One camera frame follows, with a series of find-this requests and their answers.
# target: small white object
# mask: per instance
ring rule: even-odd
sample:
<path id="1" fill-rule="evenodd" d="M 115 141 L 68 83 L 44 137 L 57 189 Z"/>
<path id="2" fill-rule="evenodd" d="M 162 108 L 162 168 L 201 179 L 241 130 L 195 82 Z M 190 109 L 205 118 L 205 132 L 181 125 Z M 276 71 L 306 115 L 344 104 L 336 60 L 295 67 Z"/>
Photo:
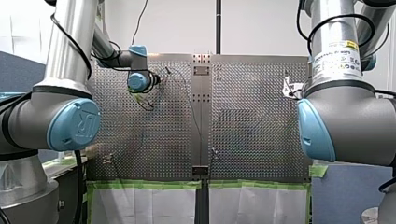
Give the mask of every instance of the small white object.
<path id="1" fill-rule="evenodd" d="M 303 87 L 304 83 L 290 83 L 290 77 L 283 79 L 283 95 L 290 99 L 301 98 L 301 92 L 297 91 Z"/>
<path id="2" fill-rule="evenodd" d="M 378 208 L 369 208 L 361 214 L 361 224 L 378 224 Z"/>

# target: wire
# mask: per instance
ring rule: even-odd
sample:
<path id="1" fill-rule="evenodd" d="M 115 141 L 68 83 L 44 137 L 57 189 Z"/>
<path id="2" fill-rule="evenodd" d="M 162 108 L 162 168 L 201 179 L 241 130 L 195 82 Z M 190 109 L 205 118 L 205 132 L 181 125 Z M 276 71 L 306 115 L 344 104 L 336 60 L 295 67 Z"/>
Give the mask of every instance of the wire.
<path id="1" fill-rule="evenodd" d="M 8 97 L 6 100 L 1 101 L 1 102 L 0 102 L 0 106 L 7 105 L 7 104 L 11 104 L 12 102 L 14 102 L 15 100 L 17 100 L 17 99 L 20 98 L 21 96 L 23 96 L 23 94 L 18 94 L 18 95 L 10 96 L 10 97 Z"/>
<path id="2" fill-rule="evenodd" d="M 304 40 L 309 40 L 308 37 L 303 33 L 303 30 L 301 29 L 301 24 L 300 24 L 301 8 L 303 7 L 304 1 L 305 0 L 300 0 L 300 3 L 297 8 L 297 20 L 296 20 L 297 30 L 298 30 L 298 33 L 300 34 L 300 36 L 302 36 Z"/>
<path id="3" fill-rule="evenodd" d="M 149 2 L 149 0 L 146 0 L 146 3 L 145 3 L 145 5 L 144 5 L 144 7 L 143 7 L 143 10 L 142 10 L 142 12 L 140 13 L 139 19 L 137 20 L 136 30 L 134 31 L 134 37 L 132 38 L 132 45 L 134 44 L 134 38 L 136 37 L 137 32 L 139 31 L 140 20 L 142 19 L 142 16 L 143 16 L 143 14 L 144 14 L 145 11 L 146 11 L 146 7 L 148 6 L 148 2 Z"/>
<path id="4" fill-rule="evenodd" d="M 4 224 L 11 224 L 6 213 L 3 211 L 3 209 L 1 207 L 0 207 L 0 218 L 4 222 Z"/>
<path id="5" fill-rule="evenodd" d="M 92 53 L 91 56 L 92 56 L 93 58 L 99 60 L 99 61 L 102 61 L 102 60 L 113 60 L 113 59 L 118 59 L 118 58 L 120 57 L 120 55 L 121 55 L 121 47 L 120 47 L 120 45 L 118 45 L 117 43 L 115 43 L 115 42 L 113 42 L 113 41 L 108 41 L 108 42 L 109 42 L 110 44 L 115 45 L 115 46 L 117 47 L 118 50 L 115 50 L 115 52 L 113 52 L 113 54 L 110 55 L 110 56 L 107 57 L 107 58 L 100 58 L 100 57 L 96 56 L 94 53 Z"/>
<path id="6" fill-rule="evenodd" d="M 76 48 L 78 54 L 81 56 L 82 60 L 84 61 L 85 65 L 87 66 L 88 69 L 88 76 L 87 79 L 90 80 L 91 75 L 92 75 L 92 68 L 91 68 L 91 63 L 90 60 L 88 59 L 87 55 L 85 55 L 84 50 L 79 46 L 79 44 L 76 42 L 73 37 L 66 32 L 66 30 L 61 26 L 58 20 L 55 19 L 55 13 L 53 13 L 50 18 L 52 19 L 53 23 L 59 28 L 59 30 L 64 33 L 64 35 L 70 40 L 70 42 L 73 43 L 74 47 Z"/>
<path id="7" fill-rule="evenodd" d="M 338 15 L 338 16 L 329 17 L 328 19 L 326 19 L 324 21 L 321 21 L 317 26 L 315 26 L 314 29 L 312 29 L 311 34 L 309 34 L 308 41 L 307 41 L 307 46 L 308 46 L 308 52 L 309 52 L 310 55 L 312 55 L 312 49 L 311 49 L 312 38 L 314 37 L 314 35 L 317 32 L 317 30 L 320 29 L 323 25 L 327 24 L 329 21 L 332 21 L 332 20 L 335 20 L 335 19 L 341 19 L 341 18 L 358 18 L 358 19 L 361 19 L 363 21 L 366 21 L 369 24 L 370 29 L 371 29 L 370 36 L 363 43 L 359 44 L 359 47 L 362 47 L 362 46 L 366 45 L 367 43 L 369 43 L 373 39 L 373 37 L 375 35 L 375 25 L 373 24 L 373 22 L 369 18 L 367 18 L 367 17 L 365 17 L 363 15 L 354 14 L 354 13 L 353 14 L 346 14 L 346 15 Z"/>
<path id="8" fill-rule="evenodd" d="M 391 95 L 393 97 L 396 98 L 396 92 L 394 91 L 381 91 L 381 90 L 375 90 L 375 93 L 379 93 L 379 94 L 386 94 L 386 95 Z"/>
<path id="9" fill-rule="evenodd" d="M 389 25 L 389 23 L 388 23 L 388 25 L 387 25 L 387 34 L 385 35 L 384 41 L 382 41 L 381 45 L 380 45 L 377 49 L 375 49 L 375 50 L 373 51 L 373 53 L 367 55 L 366 57 L 362 58 L 361 60 L 363 61 L 364 59 L 367 59 L 367 58 L 369 58 L 369 57 L 375 55 L 380 49 L 382 49 L 382 47 L 384 47 L 385 43 L 387 43 L 387 40 L 388 40 L 388 38 L 389 38 L 389 33 L 390 33 L 390 25 Z"/>
<path id="10" fill-rule="evenodd" d="M 198 134 L 199 134 L 200 139 L 201 139 L 201 142 L 202 142 L 201 130 L 200 130 L 199 126 L 198 126 L 198 122 L 197 122 L 197 119 L 196 119 L 196 117 L 195 117 L 195 110 L 194 110 L 194 107 L 192 106 L 192 102 L 191 102 L 190 97 L 189 97 L 189 92 L 187 91 L 187 81 L 186 81 L 186 79 L 183 77 L 183 74 L 181 74 L 181 72 L 178 71 L 176 68 L 168 68 L 168 67 L 165 67 L 165 69 L 166 69 L 166 72 L 167 72 L 168 75 L 172 75 L 172 74 L 173 74 L 173 73 L 170 71 L 170 69 L 176 71 L 176 72 L 178 73 L 178 75 L 181 77 L 181 79 L 183 80 L 183 82 L 184 82 L 184 90 L 185 90 L 185 92 L 186 92 L 187 101 L 188 101 L 189 104 L 190 104 L 191 113 L 192 113 L 192 118 L 193 118 L 193 120 L 194 120 L 195 127 L 196 127 L 197 130 L 198 130 Z"/>
<path id="11" fill-rule="evenodd" d="M 74 223 L 79 224 L 82 212 L 82 197 L 83 197 L 83 189 L 84 189 L 84 174 L 82 172 L 82 159 L 81 152 L 79 150 L 74 151 L 76 155 L 76 163 L 77 163 L 77 171 L 78 171 L 78 193 L 77 193 L 77 208 L 74 217 Z"/>
<path id="12" fill-rule="evenodd" d="M 4 112 L 6 112 L 8 109 L 16 106 L 17 104 L 19 104 L 19 103 L 21 103 L 21 102 L 23 102 L 23 101 L 25 101 L 27 99 L 30 99 L 31 96 L 32 96 L 32 93 L 28 92 L 28 93 L 24 94 L 23 96 L 18 97 L 17 99 L 16 98 L 12 98 L 12 100 L 13 100 L 12 103 L 9 104 L 8 106 L 4 107 L 2 110 L 0 110 L 0 115 L 3 114 Z"/>
<path id="13" fill-rule="evenodd" d="M 382 184 L 381 186 L 379 186 L 378 190 L 381 193 L 387 193 L 385 191 L 385 189 L 390 187 L 393 184 L 396 184 L 396 177 L 393 177 L 391 180 L 389 180 L 389 181 L 385 182 L 384 184 Z"/>
<path id="14" fill-rule="evenodd" d="M 143 97 L 142 97 L 141 95 L 139 95 L 138 93 L 129 92 L 129 94 L 131 94 L 131 95 L 133 94 L 133 95 L 134 95 L 134 98 L 136 99 L 136 102 L 137 102 L 137 103 L 140 105 L 140 107 L 142 107 L 144 110 L 146 110 L 146 111 L 153 111 L 153 110 L 154 110 L 154 105 L 152 105 L 150 101 L 148 101 L 147 99 L 143 98 Z M 141 102 L 145 102 L 145 103 L 149 106 L 149 108 L 143 106 Z"/>

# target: light blue joint cap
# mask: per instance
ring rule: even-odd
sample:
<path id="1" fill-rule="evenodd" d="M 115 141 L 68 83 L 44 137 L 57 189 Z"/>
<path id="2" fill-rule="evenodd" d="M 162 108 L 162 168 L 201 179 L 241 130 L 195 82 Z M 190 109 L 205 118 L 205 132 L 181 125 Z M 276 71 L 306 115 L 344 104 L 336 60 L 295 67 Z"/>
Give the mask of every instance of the light blue joint cap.
<path id="1" fill-rule="evenodd" d="M 376 55 L 374 54 L 374 55 L 370 56 L 369 64 L 364 69 L 364 71 L 367 72 L 367 71 L 373 70 L 375 68 L 375 65 L 376 65 Z"/>
<path id="2" fill-rule="evenodd" d="M 149 84 L 148 79 L 140 73 L 132 73 L 128 78 L 128 87 L 133 91 L 143 91 Z"/>
<path id="3" fill-rule="evenodd" d="M 144 46 L 144 45 L 131 45 L 131 46 L 129 46 L 129 51 L 131 51 L 132 53 L 138 54 L 140 56 L 143 56 L 143 57 L 148 56 L 146 46 Z"/>
<path id="4" fill-rule="evenodd" d="M 16 96 L 16 95 L 24 95 L 25 92 L 17 92 L 17 91 L 4 91 L 0 92 L 0 101 L 6 100 L 8 97 Z"/>
<path id="5" fill-rule="evenodd" d="M 47 143 L 54 151 L 82 150 L 99 131 L 101 115 L 90 99 L 77 99 L 58 111 L 47 131 Z"/>
<path id="6" fill-rule="evenodd" d="M 311 159 L 335 161 L 332 139 L 318 111 L 307 99 L 298 103 L 300 142 L 304 154 Z"/>

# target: diamond plate panel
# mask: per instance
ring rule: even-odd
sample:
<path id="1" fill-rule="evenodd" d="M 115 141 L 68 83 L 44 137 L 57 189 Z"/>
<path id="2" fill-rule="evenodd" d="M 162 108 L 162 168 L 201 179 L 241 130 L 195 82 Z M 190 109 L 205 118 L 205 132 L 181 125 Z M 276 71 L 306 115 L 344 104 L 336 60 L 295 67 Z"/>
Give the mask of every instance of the diamond plate panel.
<path id="1" fill-rule="evenodd" d="M 149 69 L 163 78 L 148 94 L 154 111 L 145 111 L 128 93 L 126 72 L 94 67 L 92 94 L 102 124 L 91 147 L 89 179 L 191 179 L 191 55 L 179 58 L 149 58 Z"/>
<path id="2" fill-rule="evenodd" d="M 212 58 L 210 174 L 214 179 L 307 182 L 296 102 L 282 97 L 283 77 L 306 78 L 302 57 Z"/>

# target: white wall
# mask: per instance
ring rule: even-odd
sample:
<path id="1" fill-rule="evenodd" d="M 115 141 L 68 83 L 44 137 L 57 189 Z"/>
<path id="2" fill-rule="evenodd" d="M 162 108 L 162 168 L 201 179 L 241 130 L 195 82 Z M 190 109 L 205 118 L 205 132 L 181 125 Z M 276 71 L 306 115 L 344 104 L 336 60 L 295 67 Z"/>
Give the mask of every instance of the white wall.
<path id="1" fill-rule="evenodd" d="M 123 48 L 131 43 L 144 3 L 145 0 L 106 1 L 107 30 Z M 297 6 L 297 0 L 223 0 L 221 52 L 307 56 L 306 42 L 296 29 Z M 360 12 L 361 3 L 356 9 Z M 215 12 L 215 0 L 148 0 L 136 43 L 147 45 L 149 52 L 215 52 Z M 310 19 L 305 13 L 302 13 L 301 25 L 308 35 Z M 396 30 L 394 23 L 392 27 L 392 31 Z M 364 74 L 364 79 L 378 89 L 391 88 L 393 62 L 390 62 L 389 43 L 394 42 L 394 36 L 392 32 L 387 44 L 377 53 L 375 70 Z"/>
<path id="2" fill-rule="evenodd" d="M 126 49 L 145 0 L 105 1 L 106 28 Z M 156 53 L 208 53 L 215 48 L 214 0 L 148 0 L 135 44 Z"/>
<path id="3" fill-rule="evenodd" d="M 109 36 L 126 49 L 145 0 L 106 0 L 105 3 Z M 222 3 L 223 54 L 307 55 L 306 43 L 298 35 L 295 24 L 297 0 L 223 0 Z M 54 8 L 44 0 L 0 0 L 0 6 L 0 50 L 44 63 Z M 310 19 L 305 13 L 301 25 L 308 35 Z M 388 43 L 377 54 L 377 67 L 364 75 L 379 89 L 396 88 L 396 78 L 392 78 L 396 74 L 393 72 L 396 22 L 391 27 Z M 216 0 L 148 0 L 135 43 L 146 45 L 149 52 L 215 52 Z"/>
<path id="4" fill-rule="evenodd" d="M 45 63 L 54 10 L 44 0 L 0 0 L 0 51 Z"/>

